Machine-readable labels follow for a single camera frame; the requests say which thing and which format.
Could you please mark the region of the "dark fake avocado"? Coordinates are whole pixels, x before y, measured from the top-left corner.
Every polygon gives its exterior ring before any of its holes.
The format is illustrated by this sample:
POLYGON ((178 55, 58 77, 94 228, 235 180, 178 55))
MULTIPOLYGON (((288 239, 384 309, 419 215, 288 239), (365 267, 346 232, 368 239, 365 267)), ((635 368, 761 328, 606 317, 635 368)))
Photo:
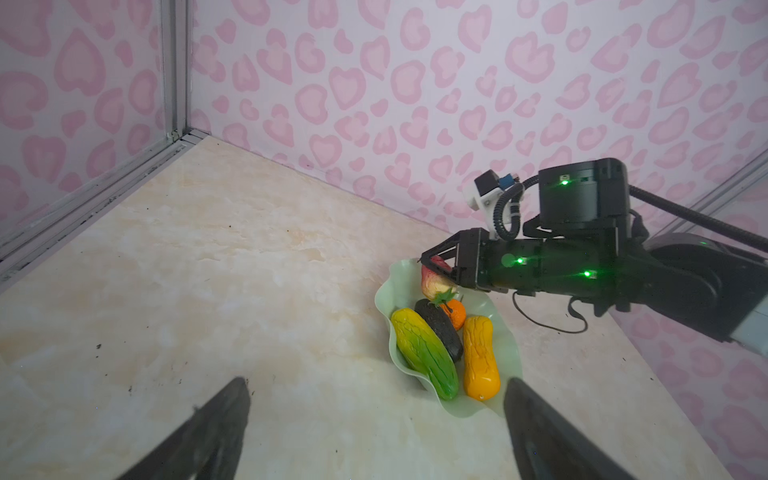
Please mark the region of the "dark fake avocado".
POLYGON ((453 362, 460 361, 464 349, 449 316, 440 307, 435 306, 426 298, 416 302, 415 311, 441 340, 453 362))

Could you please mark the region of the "yellow orange fake mango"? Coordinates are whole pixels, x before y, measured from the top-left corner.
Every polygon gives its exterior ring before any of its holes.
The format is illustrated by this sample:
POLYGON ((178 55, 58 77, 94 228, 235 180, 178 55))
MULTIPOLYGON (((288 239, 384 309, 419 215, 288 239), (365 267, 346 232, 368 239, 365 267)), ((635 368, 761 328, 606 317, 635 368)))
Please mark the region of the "yellow orange fake mango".
POLYGON ((501 378, 493 350, 493 324, 484 316, 469 317, 463 328, 464 389, 478 401, 495 397, 501 378))

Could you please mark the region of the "small fake orange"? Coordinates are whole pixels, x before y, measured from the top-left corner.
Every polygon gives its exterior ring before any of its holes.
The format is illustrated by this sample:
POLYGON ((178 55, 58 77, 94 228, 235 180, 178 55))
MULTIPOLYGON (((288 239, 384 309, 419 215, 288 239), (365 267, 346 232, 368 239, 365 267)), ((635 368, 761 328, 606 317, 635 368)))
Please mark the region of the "small fake orange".
POLYGON ((448 316, 453 328, 459 331, 463 328, 467 319, 466 308, 458 299, 448 300, 440 305, 440 308, 448 316))

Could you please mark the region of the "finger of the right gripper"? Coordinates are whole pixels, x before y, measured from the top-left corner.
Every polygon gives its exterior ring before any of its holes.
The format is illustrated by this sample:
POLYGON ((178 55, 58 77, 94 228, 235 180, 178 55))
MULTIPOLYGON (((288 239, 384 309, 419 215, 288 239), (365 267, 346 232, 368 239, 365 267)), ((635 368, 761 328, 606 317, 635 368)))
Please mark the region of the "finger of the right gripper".
POLYGON ((445 241, 423 252, 419 259, 420 263, 432 273, 452 282, 459 282, 461 273, 457 262, 460 240, 460 233, 451 235, 445 241))

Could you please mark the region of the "red fake strawberry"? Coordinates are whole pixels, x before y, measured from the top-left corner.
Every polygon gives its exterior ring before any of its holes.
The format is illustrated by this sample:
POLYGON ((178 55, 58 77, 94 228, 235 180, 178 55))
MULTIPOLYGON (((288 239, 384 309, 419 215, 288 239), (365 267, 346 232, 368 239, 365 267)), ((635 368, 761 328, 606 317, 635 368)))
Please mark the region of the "red fake strawberry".
POLYGON ((448 278, 421 266, 421 291, 432 304, 440 306, 461 298, 458 287, 448 278))

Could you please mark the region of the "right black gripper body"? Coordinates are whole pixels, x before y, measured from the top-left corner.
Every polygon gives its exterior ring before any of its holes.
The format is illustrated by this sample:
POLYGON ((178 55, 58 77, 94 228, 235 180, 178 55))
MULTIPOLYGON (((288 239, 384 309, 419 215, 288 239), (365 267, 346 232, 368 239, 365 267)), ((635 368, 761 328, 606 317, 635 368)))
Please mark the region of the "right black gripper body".
POLYGON ((492 240, 481 228, 454 235, 454 282, 483 291, 613 300, 614 258, 595 238, 492 240))

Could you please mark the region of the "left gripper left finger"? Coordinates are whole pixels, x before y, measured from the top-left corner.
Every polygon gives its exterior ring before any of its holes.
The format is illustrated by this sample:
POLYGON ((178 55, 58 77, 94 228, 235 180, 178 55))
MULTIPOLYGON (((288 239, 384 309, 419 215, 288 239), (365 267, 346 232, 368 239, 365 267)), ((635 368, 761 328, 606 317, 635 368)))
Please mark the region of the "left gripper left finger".
POLYGON ((242 377, 233 378, 123 479, 233 479, 248 424, 251 397, 242 377))

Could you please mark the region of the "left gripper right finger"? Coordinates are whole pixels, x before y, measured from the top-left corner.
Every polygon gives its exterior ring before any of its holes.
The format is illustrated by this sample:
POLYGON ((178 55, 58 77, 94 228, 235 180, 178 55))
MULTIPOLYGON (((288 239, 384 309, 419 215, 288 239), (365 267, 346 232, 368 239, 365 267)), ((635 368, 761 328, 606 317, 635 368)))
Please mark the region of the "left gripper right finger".
POLYGON ((504 414, 522 479, 633 479, 520 378, 508 382, 504 414))

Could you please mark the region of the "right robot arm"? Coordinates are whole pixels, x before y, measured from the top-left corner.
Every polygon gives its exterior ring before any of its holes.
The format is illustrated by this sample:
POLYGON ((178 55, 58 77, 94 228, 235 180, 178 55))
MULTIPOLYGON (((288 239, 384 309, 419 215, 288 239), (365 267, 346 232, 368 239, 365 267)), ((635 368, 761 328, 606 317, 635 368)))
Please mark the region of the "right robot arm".
POLYGON ((486 224, 421 255, 440 277, 484 292, 565 295, 596 316, 643 305, 766 354, 766 239, 631 186, 622 161, 524 180, 487 171, 467 202, 486 224))

